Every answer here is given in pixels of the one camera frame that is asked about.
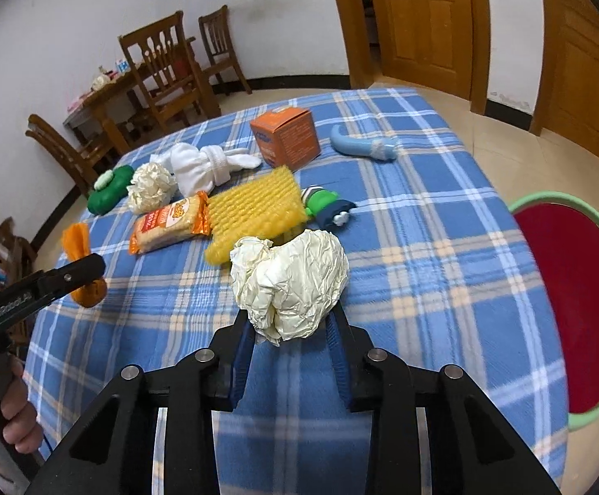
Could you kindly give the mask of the person's left hand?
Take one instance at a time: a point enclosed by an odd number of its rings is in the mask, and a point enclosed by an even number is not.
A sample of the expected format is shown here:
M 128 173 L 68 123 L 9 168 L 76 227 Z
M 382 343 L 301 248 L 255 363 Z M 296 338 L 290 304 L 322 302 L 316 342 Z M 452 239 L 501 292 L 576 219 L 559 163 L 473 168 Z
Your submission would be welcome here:
M 28 400 L 28 387 L 22 379 L 22 362 L 11 355 L 10 366 L 13 379 L 0 405 L 2 415 L 9 421 L 3 429 L 3 437 L 18 453 L 28 455 L 40 448 L 43 432 L 37 422 L 37 410 Z

